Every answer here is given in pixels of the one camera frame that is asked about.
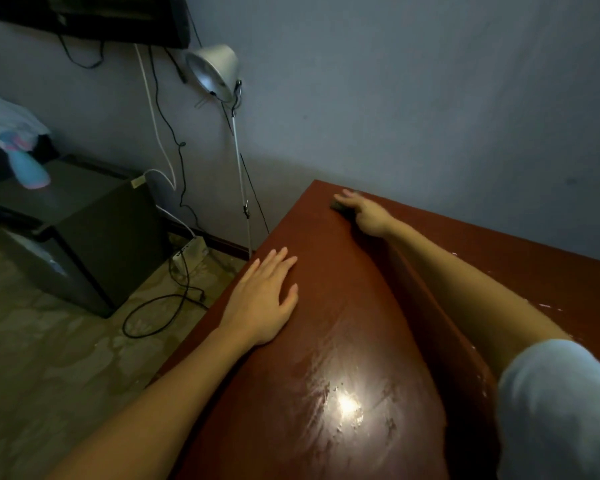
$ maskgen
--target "gray sleeve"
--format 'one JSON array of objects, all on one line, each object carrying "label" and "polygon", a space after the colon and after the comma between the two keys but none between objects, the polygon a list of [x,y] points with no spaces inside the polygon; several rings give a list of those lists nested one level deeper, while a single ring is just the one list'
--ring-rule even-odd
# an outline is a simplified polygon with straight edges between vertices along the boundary
[{"label": "gray sleeve", "polygon": [[529,347],[498,384],[501,480],[600,479],[600,362],[568,340]]}]

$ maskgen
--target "desk lamp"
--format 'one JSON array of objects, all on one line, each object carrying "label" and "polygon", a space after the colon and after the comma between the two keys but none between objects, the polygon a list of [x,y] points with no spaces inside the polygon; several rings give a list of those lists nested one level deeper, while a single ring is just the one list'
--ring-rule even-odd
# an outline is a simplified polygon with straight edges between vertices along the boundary
[{"label": "desk lamp", "polygon": [[186,56],[187,65],[196,79],[209,94],[215,96],[222,104],[233,104],[231,108],[231,126],[235,144],[235,158],[238,163],[240,193],[242,195],[242,211],[247,220],[247,236],[249,242],[249,258],[251,257],[251,227],[249,226],[249,201],[244,196],[242,181],[242,163],[238,147],[238,133],[235,131],[235,110],[242,99],[242,81],[238,79],[238,57],[227,45],[213,45],[190,52]]}]

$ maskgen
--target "tiled floor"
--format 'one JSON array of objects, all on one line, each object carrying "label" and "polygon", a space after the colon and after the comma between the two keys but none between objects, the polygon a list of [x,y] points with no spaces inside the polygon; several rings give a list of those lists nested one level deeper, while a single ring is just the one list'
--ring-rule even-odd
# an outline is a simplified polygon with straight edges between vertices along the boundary
[{"label": "tiled floor", "polygon": [[[210,305],[243,265],[213,251],[191,284],[206,290]],[[165,263],[104,320],[33,288],[0,254],[0,479],[41,478],[144,389],[204,310],[186,303],[167,330],[145,339],[128,339],[120,327],[138,304],[176,291]],[[176,298],[157,301],[129,329],[153,330],[177,305]]]}]

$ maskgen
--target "gray wall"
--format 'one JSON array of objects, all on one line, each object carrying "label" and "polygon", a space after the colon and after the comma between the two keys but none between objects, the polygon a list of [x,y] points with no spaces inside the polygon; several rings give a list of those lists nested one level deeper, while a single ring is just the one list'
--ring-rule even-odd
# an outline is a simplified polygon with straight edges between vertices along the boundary
[{"label": "gray wall", "polygon": [[[322,178],[600,259],[600,0],[190,3],[203,42],[242,61],[241,144],[270,225]],[[96,46],[70,41],[85,62]],[[185,201],[245,244],[222,114],[196,110],[200,90],[157,52],[164,110],[188,143]],[[55,37],[0,23],[0,94],[63,150],[166,168],[130,45],[107,44],[85,71]]]}]

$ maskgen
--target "wooden table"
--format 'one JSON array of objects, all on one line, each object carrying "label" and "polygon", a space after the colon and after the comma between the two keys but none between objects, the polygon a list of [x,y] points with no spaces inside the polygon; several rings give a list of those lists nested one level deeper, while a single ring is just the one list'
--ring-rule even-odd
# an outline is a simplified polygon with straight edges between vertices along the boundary
[{"label": "wooden table", "polygon": [[[300,302],[279,336],[223,382],[174,477],[494,477],[492,375],[408,264],[329,209],[339,190],[314,181],[254,254],[287,246],[299,257],[282,293],[298,282]],[[600,359],[600,261],[374,199]],[[232,290],[154,379],[218,325]]]}]

